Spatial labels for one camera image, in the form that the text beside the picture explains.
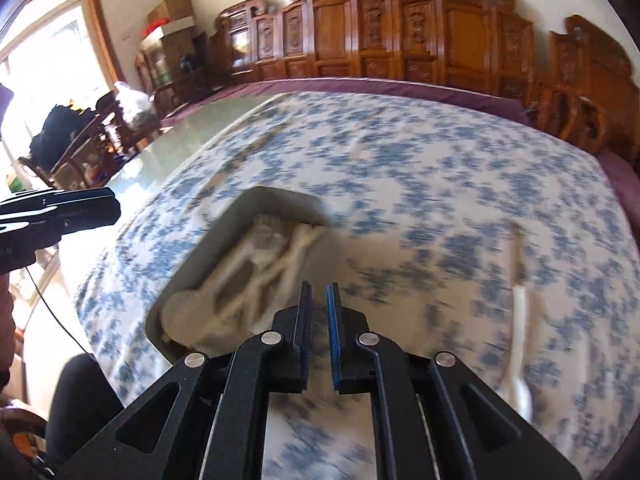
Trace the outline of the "person's left hand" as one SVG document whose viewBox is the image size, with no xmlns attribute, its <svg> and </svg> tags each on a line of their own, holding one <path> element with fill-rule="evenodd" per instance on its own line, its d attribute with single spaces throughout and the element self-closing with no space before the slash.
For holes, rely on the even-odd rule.
<svg viewBox="0 0 640 480">
<path fill-rule="evenodd" d="M 15 352 L 14 300 L 10 292 L 10 277 L 0 278 L 0 372 L 7 373 L 13 363 Z"/>
</svg>

